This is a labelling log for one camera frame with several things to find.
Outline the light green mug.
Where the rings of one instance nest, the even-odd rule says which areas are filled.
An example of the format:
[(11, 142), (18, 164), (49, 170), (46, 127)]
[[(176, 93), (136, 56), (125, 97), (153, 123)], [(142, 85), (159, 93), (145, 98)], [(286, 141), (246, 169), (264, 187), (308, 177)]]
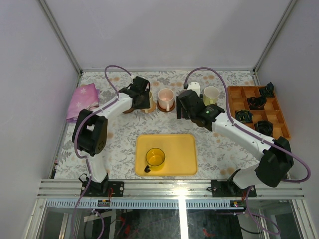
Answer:
[(216, 104), (219, 98), (220, 92), (216, 87), (209, 86), (203, 91), (203, 102), (206, 106), (210, 104)]

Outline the yellow glass mug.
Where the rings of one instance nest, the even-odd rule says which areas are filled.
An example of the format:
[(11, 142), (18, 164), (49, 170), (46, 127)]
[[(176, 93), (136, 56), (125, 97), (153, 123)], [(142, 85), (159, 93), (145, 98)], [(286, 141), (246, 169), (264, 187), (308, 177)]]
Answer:
[(145, 173), (151, 171), (162, 170), (165, 163), (165, 153), (159, 148), (152, 148), (146, 153), (146, 167), (144, 168)]

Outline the pink mug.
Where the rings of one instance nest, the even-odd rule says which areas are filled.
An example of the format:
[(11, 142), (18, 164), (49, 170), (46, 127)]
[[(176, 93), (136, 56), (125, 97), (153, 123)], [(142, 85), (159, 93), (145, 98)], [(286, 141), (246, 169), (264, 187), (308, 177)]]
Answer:
[(160, 106), (168, 111), (174, 101), (174, 92), (167, 88), (161, 89), (158, 93), (158, 101)]

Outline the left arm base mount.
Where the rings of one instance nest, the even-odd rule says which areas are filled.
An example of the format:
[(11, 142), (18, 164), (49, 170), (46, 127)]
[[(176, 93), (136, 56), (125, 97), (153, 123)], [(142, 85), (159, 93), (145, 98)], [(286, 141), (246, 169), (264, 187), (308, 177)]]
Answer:
[(110, 181), (108, 174), (106, 178), (97, 183), (91, 181), (84, 197), (123, 197), (125, 183), (123, 181)]

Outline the dark brown wooden coaster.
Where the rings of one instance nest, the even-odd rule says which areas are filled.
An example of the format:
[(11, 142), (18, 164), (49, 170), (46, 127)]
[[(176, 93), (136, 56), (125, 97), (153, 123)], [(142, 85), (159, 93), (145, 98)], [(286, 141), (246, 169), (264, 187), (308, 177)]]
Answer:
[(123, 113), (124, 113), (124, 114), (129, 114), (129, 113), (131, 113), (131, 112), (133, 112), (133, 111), (134, 111), (134, 109), (133, 109), (133, 108), (130, 108), (129, 110), (124, 111)]

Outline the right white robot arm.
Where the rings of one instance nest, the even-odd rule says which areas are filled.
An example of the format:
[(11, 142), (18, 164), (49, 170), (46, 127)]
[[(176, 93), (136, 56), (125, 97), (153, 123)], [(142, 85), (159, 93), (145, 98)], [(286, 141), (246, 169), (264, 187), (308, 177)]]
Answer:
[(294, 162), (287, 154), (291, 150), (287, 139), (257, 135), (253, 129), (235, 119), (231, 120), (223, 108), (215, 104), (206, 106), (193, 90), (181, 91), (176, 97), (176, 103), (177, 118), (191, 120), (199, 127), (231, 139), (259, 161), (231, 175), (227, 184), (230, 195), (239, 196), (245, 188), (257, 184), (275, 188), (292, 168)]

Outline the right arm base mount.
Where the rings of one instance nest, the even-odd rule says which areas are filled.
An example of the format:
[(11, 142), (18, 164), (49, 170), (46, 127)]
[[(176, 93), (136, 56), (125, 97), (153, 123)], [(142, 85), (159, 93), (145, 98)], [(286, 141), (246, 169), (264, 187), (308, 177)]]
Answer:
[(254, 191), (255, 185), (258, 182), (256, 172), (254, 170), (236, 170), (226, 181), (211, 180), (210, 191), (212, 197), (217, 198), (241, 198), (247, 195), (248, 189), (252, 186), (251, 192), (248, 193), (252, 197), (256, 197)]

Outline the woven rattan coaster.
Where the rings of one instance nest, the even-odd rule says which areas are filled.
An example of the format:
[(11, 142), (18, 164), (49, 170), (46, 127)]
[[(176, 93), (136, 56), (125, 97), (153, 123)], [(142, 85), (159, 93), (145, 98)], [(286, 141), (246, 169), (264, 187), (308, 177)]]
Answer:
[(152, 102), (151, 104), (151, 108), (148, 108), (148, 109), (141, 109), (141, 111), (145, 114), (149, 114), (149, 113), (152, 113), (155, 109), (156, 109), (156, 103), (155, 102)]

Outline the cream yellow mug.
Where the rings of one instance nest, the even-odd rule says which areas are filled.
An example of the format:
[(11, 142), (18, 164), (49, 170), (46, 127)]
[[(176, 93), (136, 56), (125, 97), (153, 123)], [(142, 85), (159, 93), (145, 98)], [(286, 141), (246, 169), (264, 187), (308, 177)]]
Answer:
[(152, 104), (152, 102), (154, 101), (154, 100), (153, 100), (153, 94), (152, 94), (151, 91), (149, 92), (149, 101), (150, 101), (150, 107), (149, 107), (149, 108), (151, 108), (151, 104)]

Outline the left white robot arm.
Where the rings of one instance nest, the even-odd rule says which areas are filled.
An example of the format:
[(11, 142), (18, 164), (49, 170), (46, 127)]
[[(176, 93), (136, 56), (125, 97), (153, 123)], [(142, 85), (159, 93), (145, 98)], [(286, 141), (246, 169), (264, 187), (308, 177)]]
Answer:
[(98, 156), (107, 142), (108, 120), (129, 110), (149, 109), (150, 89), (148, 80), (136, 76), (113, 99), (92, 111), (83, 109), (78, 115), (72, 142), (77, 157), (86, 160), (89, 176), (94, 181), (92, 191), (97, 196), (105, 196), (109, 191), (109, 184), (104, 181), (107, 171), (103, 157)]

